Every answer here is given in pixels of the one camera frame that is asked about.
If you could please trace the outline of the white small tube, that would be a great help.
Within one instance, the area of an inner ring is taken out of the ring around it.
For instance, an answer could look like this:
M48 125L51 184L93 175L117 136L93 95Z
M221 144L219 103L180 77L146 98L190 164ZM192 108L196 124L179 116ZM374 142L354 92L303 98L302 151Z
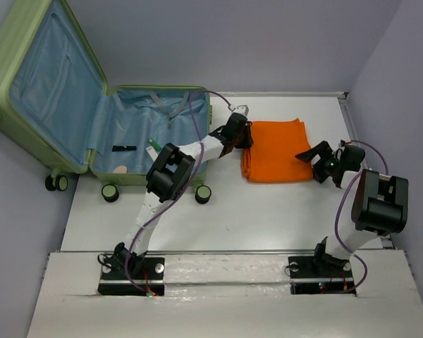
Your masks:
M151 158L151 160L153 161L153 162L155 162L155 160L157 159L157 157L158 157L158 153L157 153L157 151L152 147L152 146L148 146L147 148L146 148L146 152L149 154L149 157Z

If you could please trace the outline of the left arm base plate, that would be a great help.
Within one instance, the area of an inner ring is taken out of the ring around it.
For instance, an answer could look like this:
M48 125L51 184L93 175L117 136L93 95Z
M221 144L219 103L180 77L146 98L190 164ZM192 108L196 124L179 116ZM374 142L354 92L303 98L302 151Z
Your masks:
M111 254L99 254L101 265L98 294L102 296L163 296L165 295L164 272L165 258L146 257L137 272L128 269L131 282L122 265L114 260Z

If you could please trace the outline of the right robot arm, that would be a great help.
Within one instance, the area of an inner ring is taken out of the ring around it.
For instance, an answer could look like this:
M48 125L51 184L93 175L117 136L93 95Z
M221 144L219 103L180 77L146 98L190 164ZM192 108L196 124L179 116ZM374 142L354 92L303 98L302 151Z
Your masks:
M295 155L303 163L311 163L316 156L319 160L312 165L313 179L318 183L331 178L337 188L341 187L344 174L355 172L345 188L339 203L333 234L323 238L315 247L310 259L312 271L319 276L326 276L335 268L342 269L351 256L376 237L387 237L404 230L408 218L409 181L404 177L389 174L386 159L381 156L384 174L375 170L363 169L365 150L369 147L377 155L380 151L374 146L359 140L341 141L334 151L328 142L322 141L311 149ZM352 225L342 232L339 220L345 201L357 184L357 190L350 211Z

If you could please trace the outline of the black cosmetic tube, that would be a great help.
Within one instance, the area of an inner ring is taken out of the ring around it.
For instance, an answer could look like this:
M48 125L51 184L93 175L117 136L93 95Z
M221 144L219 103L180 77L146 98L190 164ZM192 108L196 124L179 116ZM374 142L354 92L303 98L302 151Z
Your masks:
M121 146L121 145L114 145L112 147L113 152L125 152L125 151L136 151L136 146Z

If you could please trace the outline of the orange cloth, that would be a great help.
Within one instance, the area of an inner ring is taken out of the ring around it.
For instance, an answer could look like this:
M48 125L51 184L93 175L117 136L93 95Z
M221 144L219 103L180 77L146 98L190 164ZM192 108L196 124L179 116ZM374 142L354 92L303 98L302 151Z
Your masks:
M312 179L312 165L296 159L309 151L305 123L254 121L250 127L253 144L241 158L241 172L252 183L290 183Z

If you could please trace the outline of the green lip balm tube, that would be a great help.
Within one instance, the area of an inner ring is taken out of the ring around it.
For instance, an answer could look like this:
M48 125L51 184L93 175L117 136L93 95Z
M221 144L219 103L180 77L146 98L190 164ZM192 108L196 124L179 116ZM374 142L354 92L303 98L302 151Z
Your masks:
M149 138L148 142L155 151L161 151L161 146L153 138Z

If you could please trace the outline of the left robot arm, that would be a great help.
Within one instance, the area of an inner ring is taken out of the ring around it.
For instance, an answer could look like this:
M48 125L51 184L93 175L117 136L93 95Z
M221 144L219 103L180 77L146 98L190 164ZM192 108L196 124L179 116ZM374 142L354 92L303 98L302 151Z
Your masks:
M238 106L225 125L210 132L203 139L176 146L166 144L147 173L147 185L142 208L135 225L124 242L116 245L108 267L127 278L138 276L149 242L161 215L192 184L193 177L203 163L225 156L234 149L252 146L248 107Z

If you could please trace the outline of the green suitcase with blue lining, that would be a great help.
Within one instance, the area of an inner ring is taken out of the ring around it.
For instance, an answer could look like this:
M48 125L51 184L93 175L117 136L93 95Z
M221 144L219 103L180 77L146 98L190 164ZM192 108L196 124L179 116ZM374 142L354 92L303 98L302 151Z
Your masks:
M120 186L145 183L149 138L190 144L211 121L203 87L109 88L65 1L15 1L0 28L0 131L48 167L49 191L66 190L70 173L92 173L115 202ZM126 174L113 173L120 165Z

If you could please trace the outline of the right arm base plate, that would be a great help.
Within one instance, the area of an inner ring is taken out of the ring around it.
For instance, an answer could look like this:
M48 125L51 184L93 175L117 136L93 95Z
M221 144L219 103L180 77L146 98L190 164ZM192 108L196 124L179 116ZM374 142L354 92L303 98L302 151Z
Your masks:
M351 268L317 263L314 256L289 256L284 273L290 278L292 295L356 294Z

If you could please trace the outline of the pink round compact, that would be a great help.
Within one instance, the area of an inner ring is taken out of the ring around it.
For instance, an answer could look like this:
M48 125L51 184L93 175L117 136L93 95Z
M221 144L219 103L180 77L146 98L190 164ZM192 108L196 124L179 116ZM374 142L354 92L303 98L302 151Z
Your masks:
M120 165L114 169L113 173L116 174L126 174L128 172L128 168L125 165Z

